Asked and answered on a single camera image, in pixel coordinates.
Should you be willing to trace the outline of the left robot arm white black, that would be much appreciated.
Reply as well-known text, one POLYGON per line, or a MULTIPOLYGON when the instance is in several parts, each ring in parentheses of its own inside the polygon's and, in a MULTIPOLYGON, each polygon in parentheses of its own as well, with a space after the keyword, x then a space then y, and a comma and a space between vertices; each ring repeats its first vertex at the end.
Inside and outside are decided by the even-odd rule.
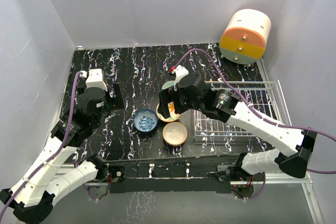
POLYGON ((55 204, 68 193, 91 180, 104 181, 108 166, 97 154, 88 157, 67 174, 54 179, 67 158, 100 126, 112 110, 123 109, 124 102, 117 83, 114 96, 97 87, 73 88, 70 108, 59 119, 51 136, 28 172, 12 188, 1 190, 1 202, 13 209, 24 223, 41 223, 55 204))

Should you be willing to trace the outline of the white striped bowl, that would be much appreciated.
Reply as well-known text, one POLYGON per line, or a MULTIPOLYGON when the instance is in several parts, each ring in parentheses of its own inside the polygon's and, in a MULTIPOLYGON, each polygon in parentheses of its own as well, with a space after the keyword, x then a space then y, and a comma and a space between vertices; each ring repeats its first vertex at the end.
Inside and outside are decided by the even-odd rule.
POLYGON ((188 137, 188 131, 184 124, 180 122, 168 123, 162 131, 165 142, 172 146, 182 145, 188 137))

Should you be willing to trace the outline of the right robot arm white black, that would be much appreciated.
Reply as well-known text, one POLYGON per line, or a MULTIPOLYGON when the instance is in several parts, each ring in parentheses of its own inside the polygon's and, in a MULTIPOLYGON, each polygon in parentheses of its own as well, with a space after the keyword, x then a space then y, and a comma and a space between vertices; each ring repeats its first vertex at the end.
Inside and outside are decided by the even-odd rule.
POLYGON ((210 119, 239 127, 271 144, 274 149, 259 153, 241 153, 233 166, 217 172, 223 180, 247 180, 258 173, 284 172, 304 178, 316 133, 312 130, 282 128, 280 122, 267 115, 252 112, 242 98, 228 90, 213 90, 202 77, 187 74, 176 85, 159 94, 158 111, 169 116, 169 104, 175 112, 200 111, 210 119))

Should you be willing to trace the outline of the light green bowl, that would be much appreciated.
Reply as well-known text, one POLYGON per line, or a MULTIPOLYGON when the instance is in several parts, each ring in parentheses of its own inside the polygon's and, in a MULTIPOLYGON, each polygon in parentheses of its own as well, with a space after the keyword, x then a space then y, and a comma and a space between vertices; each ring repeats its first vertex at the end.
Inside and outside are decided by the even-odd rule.
POLYGON ((162 85, 161 90, 165 90, 173 86, 174 86, 174 81, 167 81, 166 83, 162 85))

